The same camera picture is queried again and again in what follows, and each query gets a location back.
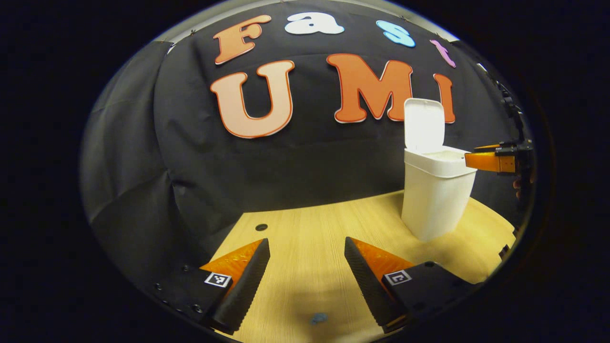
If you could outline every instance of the orange letter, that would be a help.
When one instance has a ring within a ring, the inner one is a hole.
[[[383,116],[391,96],[392,106],[387,116],[395,121],[404,120],[404,102],[412,97],[411,66],[390,60],[378,79],[360,56],[333,54],[326,61],[337,68],[341,84],[341,108],[335,112],[335,120],[339,123],[357,123],[367,118],[367,111],[360,107],[359,93],[375,119]]]
[[[260,28],[260,25],[256,23],[268,23],[269,21],[271,21],[270,16],[259,15],[217,33],[214,36],[214,39],[218,39],[220,55],[216,57],[216,64],[225,63],[254,49],[254,42],[246,43],[243,41],[243,38],[258,38],[263,31]]]
[[[283,129],[292,118],[288,72],[294,68],[291,60],[283,60],[267,63],[256,70],[258,75],[267,79],[271,97],[271,111],[261,118],[246,113],[242,93],[242,84],[248,78],[246,73],[235,73],[214,81],[210,89],[216,93],[220,118],[227,131],[241,138],[256,138]]]
[[[453,124],[456,121],[456,115],[453,113],[453,99],[451,97],[451,80],[448,77],[441,74],[434,74],[434,79],[439,85],[440,90],[440,103],[443,104],[445,109],[445,122],[447,124]]]

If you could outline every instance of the pink letter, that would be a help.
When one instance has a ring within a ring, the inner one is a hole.
[[[456,67],[456,62],[453,62],[450,58],[449,55],[447,54],[447,49],[443,48],[439,42],[435,41],[435,40],[430,40],[430,43],[436,45],[436,48],[439,50],[440,55],[443,56],[443,58],[445,59],[445,61],[447,62],[447,64],[449,64],[450,66],[452,66],[453,68]]]

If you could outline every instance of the blue letter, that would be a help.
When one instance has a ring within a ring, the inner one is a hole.
[[[402,44],[410,48],[415,46],[415,41],[413,38],[411,38],[407,30],[403,29],[402,27],[383,20],[378,20],[377,26],[384,30],[385,32],[383,34],[394,43]]]

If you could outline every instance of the blue stain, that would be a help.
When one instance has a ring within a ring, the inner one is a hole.
[[[328,316],[326,313],[316,313],[314,317],[311,318],[311,325],[316,325],[317,323],[322,323],[328,320]]]

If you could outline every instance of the white lid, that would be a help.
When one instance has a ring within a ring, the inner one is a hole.
[[[476,172],[475,168],[466,167],[464,154],[468,151],[443,146],[440,151],[420,153],[404,150],[404,166],[411,166],[442,179],[457,178]]]
[[[404,145],[421,153],[439,150],[445,141],[445,110],[434,100],[404,102]]]

